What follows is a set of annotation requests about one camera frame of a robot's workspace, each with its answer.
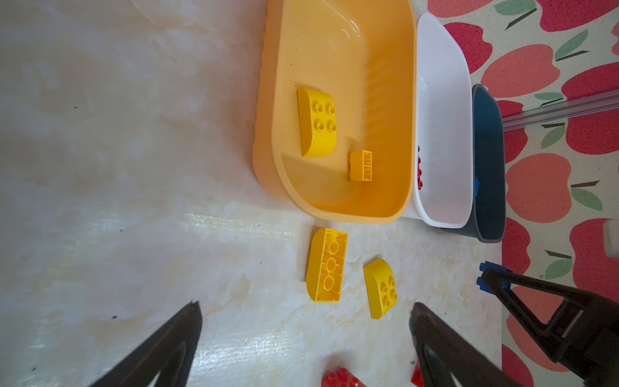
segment dark blue bin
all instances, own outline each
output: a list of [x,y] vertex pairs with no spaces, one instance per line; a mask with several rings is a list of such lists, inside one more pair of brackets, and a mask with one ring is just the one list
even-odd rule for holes
[[473,208],[462,228],[444,231],[497,243],[505,235],[505,143],[503,117],[482,85],[473,86]]

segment apple patterned curtain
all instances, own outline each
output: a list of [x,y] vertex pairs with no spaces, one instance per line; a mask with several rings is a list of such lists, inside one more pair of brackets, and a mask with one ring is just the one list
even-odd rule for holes
[[504,117],[619,89],[619,0],[412,0],[458,42]]
[[[503,116],[619,89],[619,0],[412,0],[437,16],[464,52],[473,84]],[[503,265],[619,302],[619,259],[603,225],[619,219],[619,109],[505,134]],[[541,321],[562,298],[514,292]],[[582,387],[505,310],[503,370],[523,387]]]

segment white plastic container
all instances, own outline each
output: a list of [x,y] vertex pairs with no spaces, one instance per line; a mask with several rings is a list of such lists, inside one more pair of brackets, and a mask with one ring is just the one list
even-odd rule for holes
[[417,156],[422,170],[404,217],[462,228],[473,206],[473,111],[469,67],[432,14],[417,24]]

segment yellow bin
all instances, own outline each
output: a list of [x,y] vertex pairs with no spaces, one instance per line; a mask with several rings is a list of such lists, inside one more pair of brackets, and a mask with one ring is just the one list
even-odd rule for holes
[[[282,202],[326,220],[395,221],[413,186],[415,14],[410,0],[269,0],[256,108],[254,171]],[[328,93],[337,143],[301,155],[297,89]],[[372,181],[348,155],[372,152]]]

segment yellow building block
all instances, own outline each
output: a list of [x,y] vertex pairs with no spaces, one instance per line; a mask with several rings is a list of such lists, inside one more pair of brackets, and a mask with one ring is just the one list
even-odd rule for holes
[[396,280],[387,262],[376,258],[363,267],[365,287],[368,290],[370,315],[382,318],[397,303]]
[[321,228],[309,249],[307,287],[314,302],[340,302],[348,233]]
[[309,157],[332,154],[337,141],[333,98],[327,93],[299,88],[297,99],[301,124],[301,154]]
[[372,181],[372,152],[368,150],[352,152],[348,160],[350,181]]

